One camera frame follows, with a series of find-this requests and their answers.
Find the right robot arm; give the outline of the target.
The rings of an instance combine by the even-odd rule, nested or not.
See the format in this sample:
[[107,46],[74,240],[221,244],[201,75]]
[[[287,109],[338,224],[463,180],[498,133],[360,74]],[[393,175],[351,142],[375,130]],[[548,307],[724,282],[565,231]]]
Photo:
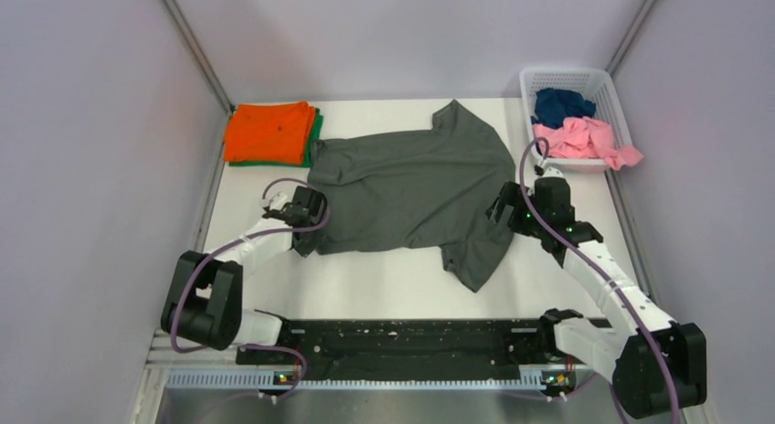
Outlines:
[[578,220],[563,175],[533,186],[506,182],[486,211],[496,224],[537,239],[575,279],[610,324],[605,333],[574,310],[550,309],[536,350],[548,362],[572,355],[609,382],[619,409],[634,419],[706,403],[706,336],[657,306],[612,257],[604,237]]

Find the grey t-shirt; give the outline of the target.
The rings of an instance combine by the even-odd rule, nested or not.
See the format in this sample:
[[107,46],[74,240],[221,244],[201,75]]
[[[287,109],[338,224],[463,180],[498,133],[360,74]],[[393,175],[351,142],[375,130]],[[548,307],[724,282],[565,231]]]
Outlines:
[[316,251],[437,247],[442,268],[478,292],[513,239],[486,211],[514,180],[515,161],[495,128],[457,101],[431,123],[314,143],[307,181],[330,207]]

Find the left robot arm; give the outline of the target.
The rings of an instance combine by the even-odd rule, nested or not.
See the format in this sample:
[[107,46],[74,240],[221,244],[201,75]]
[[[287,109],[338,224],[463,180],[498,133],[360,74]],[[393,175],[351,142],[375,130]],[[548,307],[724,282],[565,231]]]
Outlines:
[[161,317],[172,348],[186,354],[232,345],[258,347],[272,363],[287,360],[293,340],[281,330],[281,317],[246,308],[244,281],[285,252],[309,255],[329,217],[324,193],[300,183],[291,196],[266,197],[256,223],[225,245],[209,252],[184,252]]

